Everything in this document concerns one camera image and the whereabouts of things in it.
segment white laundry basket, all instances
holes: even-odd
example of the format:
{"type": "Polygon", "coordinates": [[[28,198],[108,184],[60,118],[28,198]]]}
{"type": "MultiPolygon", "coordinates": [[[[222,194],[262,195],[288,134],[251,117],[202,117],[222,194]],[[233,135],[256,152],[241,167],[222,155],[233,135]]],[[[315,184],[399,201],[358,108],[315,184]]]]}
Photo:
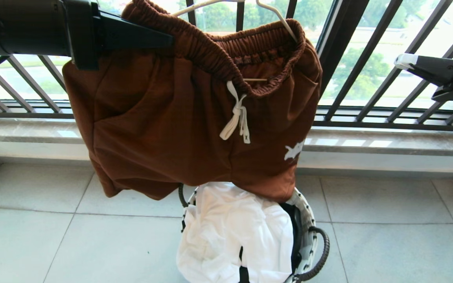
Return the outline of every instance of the white laundry basket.
{"type": "MultiPolygon", "coordinates": [[[[188,199],[188,202],[185,201],[185,197],[183,195],[183,185],[179,187],[179,198],[181,200],[181,204],[183,207],[187,207],[189,204],[195,203],[195,196],[197,194],[198,188],[195,189],[194,194],[188,199]]],[[[312,212],[307,199],[305,199],[304,195],[302,195],[297,188],[293,191],[293,195],[291,198],[286,202],[291,206],[296,206],[298,210],[300,210],[301,215],[301,222],[302,222],[302,245],[300,248],[300,255],[302,257],[302,261],[295,269],[295,273],[288,277],[288,279],[284,283],[300,283],[303,281],[308,281],[309,279],[316,276],[322,267],[324,266],[326,259],[328,258],[328,254],[330,253],[330,240],[326,232],[322,229],[316,227],[316,220],[314,218],[314,214],[312,212]],[[316,256],[316,250],[318,246],[318,237],[317,234],[321,234],[324,240],[324,249],[322,252],[322,256],[320,257],[318,263],[314,266],[314,258],[316,256]]]]}

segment white drawstring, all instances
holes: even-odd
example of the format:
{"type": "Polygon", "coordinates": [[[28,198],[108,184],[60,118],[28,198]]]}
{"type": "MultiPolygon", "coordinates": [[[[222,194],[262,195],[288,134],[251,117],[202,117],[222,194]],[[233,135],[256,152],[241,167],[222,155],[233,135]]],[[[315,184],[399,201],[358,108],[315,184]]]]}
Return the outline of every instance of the white drawstring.
{"type": "Polygon", "coordinates": [[[248,111],[246,107],[242,106],[242,100],[246,98],[246,95],[242,95],[241,100],[239,100],[239,97],[237,95],[237,91],[234,88],[234,84],[232,81],[228,81],[226,83],[226,88],[230,91],[230,93],[234,96],[235,98],[235,106],[234,109],[232,110],[232,113],[234,116],[228,122],[228,124],[225,126],[223,131],[221,131],[221,134],[219,136],[223,140],[228,140],[230,136],[233,134],[235,128],[237,127],[237,123],[239,124],[239,129],[240,129],[240,135],[244,137],[244,143],[251,143],[249,139],[249,128],[248,128],[248,111]]]}

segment elastic waistband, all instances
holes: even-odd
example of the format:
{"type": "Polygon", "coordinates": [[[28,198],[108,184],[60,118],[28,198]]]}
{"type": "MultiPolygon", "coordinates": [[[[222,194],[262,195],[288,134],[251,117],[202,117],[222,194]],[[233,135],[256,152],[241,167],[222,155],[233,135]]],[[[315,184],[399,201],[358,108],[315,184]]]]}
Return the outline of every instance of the elastic waistband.
{"type": "Polygon", "coordinates": [[[281,22],[227,36],[204,33],[194,25],[175,16],[148,0],[133,0],[122,13],[127,21],[174,36],[174,55],[190,59],[195,65],[223,81],[232,81],[238,91],[262,97],[277,90],[291,74],[303,54],[307,40],[300,23],[288,19],[296,35],[293,40],[281,22]],[[252,89],[236,64],[256,64],[276,58],[288,58],[280,74],[263,86],[252,89]]]}

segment black basket handle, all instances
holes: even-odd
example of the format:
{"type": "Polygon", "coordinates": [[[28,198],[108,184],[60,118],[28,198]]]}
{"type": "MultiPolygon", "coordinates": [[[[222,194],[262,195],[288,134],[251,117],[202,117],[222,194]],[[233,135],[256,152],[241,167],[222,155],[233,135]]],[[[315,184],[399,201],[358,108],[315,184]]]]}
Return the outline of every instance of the black basket handle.
{"type": "Polygon", "coordinates": [[[328,259],[328,255],[330,254],[330,238],[328,237],[327,233],[317,227],[310,227],[309,232],[317,232],[317,233],[321,234],[322,239],[324,240],[324,248],[322,251],[322,256],[319,259],[316,266],[312,270],[310,270],[309,272],[306,272],[304,274],[295,275],[296,280],[293,280],[293,282],[296,282],[296,283],[301,283],[302,281],[310,280],[311,278],[316,276],[320,272],[322,267],[324,266],[326,260],[328,259]]]}
{"type": "Polygon", "coordinates": [[[183,183],[179,184],[179,187],[178,187],[178,192],[179,192],[179,200],[181,201],[181,205],[184,207],[184,208],[187,208],[188,207],[188,203],[186,202],[185,200],[185,196],[183,195],[183,187],[185,185],[183,183]]]}

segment white clamp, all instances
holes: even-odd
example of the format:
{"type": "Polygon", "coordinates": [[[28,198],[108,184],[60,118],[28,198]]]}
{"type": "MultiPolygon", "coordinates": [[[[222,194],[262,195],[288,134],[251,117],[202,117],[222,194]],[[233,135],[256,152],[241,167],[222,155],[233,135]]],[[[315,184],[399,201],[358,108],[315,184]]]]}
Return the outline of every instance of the white clamp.
{"type": "Polygon", "coordinates": [[[400,68],[403,70],[413,69],[411,64],[416,65],[417,59],[419,58],[418,55],[415,54],[408,54],[404,53],[399,55],[396,60],[394,60],[394,65],[396,68],[400,68]]]}

